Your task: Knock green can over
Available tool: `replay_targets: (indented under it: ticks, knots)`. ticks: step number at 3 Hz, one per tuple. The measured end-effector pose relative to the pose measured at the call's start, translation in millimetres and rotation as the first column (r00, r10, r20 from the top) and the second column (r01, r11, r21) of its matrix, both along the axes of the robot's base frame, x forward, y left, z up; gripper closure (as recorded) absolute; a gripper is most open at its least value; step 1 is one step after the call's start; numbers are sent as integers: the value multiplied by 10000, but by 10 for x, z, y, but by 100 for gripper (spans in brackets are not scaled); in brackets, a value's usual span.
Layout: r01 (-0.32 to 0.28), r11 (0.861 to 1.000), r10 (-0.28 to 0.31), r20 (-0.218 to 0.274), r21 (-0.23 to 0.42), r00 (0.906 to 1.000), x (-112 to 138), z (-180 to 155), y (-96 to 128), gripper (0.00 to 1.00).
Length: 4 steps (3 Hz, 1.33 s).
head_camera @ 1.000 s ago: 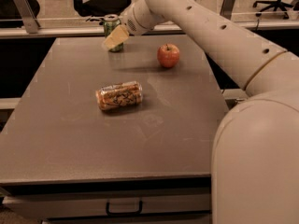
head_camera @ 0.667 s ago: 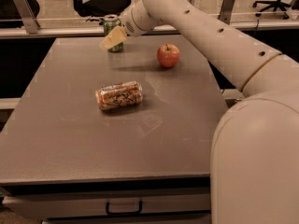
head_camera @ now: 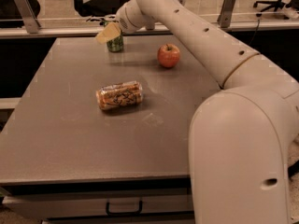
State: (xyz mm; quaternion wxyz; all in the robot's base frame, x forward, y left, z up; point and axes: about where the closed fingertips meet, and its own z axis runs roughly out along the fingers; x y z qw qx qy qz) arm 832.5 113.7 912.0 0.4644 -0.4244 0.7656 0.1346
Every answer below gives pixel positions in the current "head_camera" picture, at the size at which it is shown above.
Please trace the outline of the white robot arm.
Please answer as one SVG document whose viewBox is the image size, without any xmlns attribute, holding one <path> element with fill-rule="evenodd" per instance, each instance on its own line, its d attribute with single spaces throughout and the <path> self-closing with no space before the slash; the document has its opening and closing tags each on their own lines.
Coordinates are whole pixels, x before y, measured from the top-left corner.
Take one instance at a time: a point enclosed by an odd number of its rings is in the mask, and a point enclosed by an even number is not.
<svg viewBox="0 0 299 224">
<path fill-rule="evenodd" d="M 221 86 L 196 109 L 189 132 L 196 224 L 292 224 L 288 148 L 298 136 L 299 84 L 184 2 L 130 0 L 96 38 L 160 22 Z"/>
</svg>

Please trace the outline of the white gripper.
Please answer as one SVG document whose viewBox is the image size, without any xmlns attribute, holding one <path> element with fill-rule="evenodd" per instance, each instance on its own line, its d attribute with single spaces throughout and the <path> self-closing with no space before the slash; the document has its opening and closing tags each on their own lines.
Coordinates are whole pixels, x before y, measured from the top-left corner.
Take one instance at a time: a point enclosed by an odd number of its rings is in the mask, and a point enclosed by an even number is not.
<svg viewBox="0 0 299 224">
<path fill-rule="evenodd" d="M 121 31 L 132 34 L 141 28 L 148 31 L 155 29 L 155 20 L 145 15 L 136 0 L 126 2 L 116 13 L 116 22 L 108 23 L 95 37 L 100 44 L 105 44 L 121 35 Z"/>
</svg>

